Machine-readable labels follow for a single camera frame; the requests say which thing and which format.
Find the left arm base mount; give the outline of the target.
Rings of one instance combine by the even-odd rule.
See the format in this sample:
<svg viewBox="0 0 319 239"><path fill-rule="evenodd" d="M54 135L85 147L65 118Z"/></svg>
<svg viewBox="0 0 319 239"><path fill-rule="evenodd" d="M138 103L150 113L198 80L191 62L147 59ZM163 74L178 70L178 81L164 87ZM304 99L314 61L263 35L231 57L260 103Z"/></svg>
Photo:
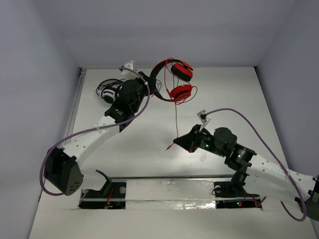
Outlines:
<svg viewBox="0 0 319 239"><path fill-rule="evenodd" d="M126 181L107 180L100 190L84 189L81 192L80 209L125 209Z"/></svg>

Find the red black headphones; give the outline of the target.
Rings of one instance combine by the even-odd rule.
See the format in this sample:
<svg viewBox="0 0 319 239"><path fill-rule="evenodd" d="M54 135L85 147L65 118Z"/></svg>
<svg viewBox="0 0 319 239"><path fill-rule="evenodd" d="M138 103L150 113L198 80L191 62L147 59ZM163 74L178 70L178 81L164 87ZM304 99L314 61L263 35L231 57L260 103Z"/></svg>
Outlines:
<svg viewBox="0 0 319 239"><path fill-rule="evenodd" d="M157 76L161 70L164 70L164 87L168 94L168 99L164 98L160 91L156 89L154 95L164 101L180 105L190 101L192 90L196 89L190 81L193 78L193 68L186 62L175 58L167 58L157 65L155 65L150 73L150 77L154 77L157 80ZM166 72L172 74L173 89L169 90L166 84Z"/></svg>

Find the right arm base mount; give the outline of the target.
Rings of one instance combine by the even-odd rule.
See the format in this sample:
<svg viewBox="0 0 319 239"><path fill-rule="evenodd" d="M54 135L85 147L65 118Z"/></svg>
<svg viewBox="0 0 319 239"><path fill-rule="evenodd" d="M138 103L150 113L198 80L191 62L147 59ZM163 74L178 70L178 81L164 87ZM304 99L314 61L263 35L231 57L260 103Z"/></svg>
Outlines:
<svg viewBox="0 0 319 239"><path fill-rule="evenodd" d="M214 182L211 191L215 197L217 209L261 208L261 198L256 194L249 194L243 188L230 181Z"/></svg>

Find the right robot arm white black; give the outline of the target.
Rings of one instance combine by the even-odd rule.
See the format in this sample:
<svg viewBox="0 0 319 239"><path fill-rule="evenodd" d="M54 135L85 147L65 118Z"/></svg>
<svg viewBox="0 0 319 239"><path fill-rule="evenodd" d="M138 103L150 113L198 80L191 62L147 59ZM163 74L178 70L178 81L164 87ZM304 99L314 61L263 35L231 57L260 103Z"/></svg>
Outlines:
<svg viewBox="0 0 319 239"><path fill-rule="evenodd" d="M226 127L210 133L201 125L173 140L189 153L203 149L225 159L234 175L229 189L234 195L258 194L299 208L312 220L319 219L319 180L278 163L237 143L237 136Z"/></svg>

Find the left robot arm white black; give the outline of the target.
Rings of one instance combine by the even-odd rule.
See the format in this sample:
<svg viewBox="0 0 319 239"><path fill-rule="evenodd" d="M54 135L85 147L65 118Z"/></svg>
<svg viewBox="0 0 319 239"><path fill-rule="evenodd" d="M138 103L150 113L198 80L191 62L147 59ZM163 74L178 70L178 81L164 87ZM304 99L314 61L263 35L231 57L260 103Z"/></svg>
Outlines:
<svg viewBox="0 0 319 239"><path fill-rule="evenodd" d="M144 112L157 89L156 79L143 72L133 74L136 78L122 84L119 97L92 128L60 140L48 150L39 173L43 192L51 196L74 194L83 183L85 160Z"/></svg>

